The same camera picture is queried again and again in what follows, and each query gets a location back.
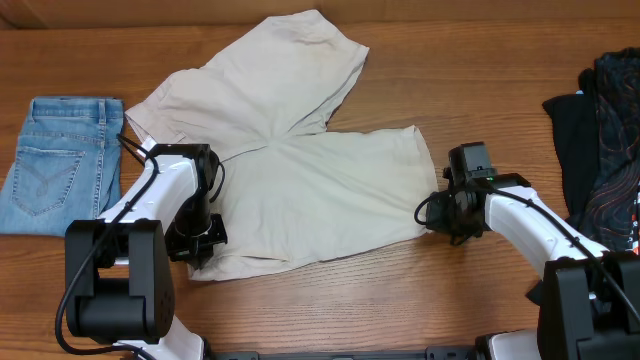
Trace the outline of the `beige cotton shorts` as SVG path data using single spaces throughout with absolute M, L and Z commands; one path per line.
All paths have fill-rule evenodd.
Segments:
M 414 212 L 437 180 L 420 130 L 327 128 L 367 55 L 318 11 L 272 16 L 127 111 L 139 138 L 206 143 L 225 168 L 214 209 L 228 240 L 193 280 L 281 273 L 424 233 Z

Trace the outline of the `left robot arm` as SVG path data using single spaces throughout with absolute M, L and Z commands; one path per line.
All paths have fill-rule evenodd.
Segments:
M 206 144 L 156 144 L 143 161 L 118 203 L 67 228 L 55 336 L 73 355 L 209 359 L 209 342 L 175 314 L 170 265 L 200 268 L 227 242 L 221 216 L 211 211 L 225 169 Z

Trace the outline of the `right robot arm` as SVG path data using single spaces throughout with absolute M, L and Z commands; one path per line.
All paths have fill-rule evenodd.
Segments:
M 415 221 L 453 246 L 493 231 L 540 276 L 529 298 L 535 329 L 480 336 L 472 346 L 433 347 L 429 359 L 636 359 L 639 257 L 612 252 L 570 227 L 517 173 L 498 174 L 482 142 L 449 152 L 444 191 L 415 210 Z

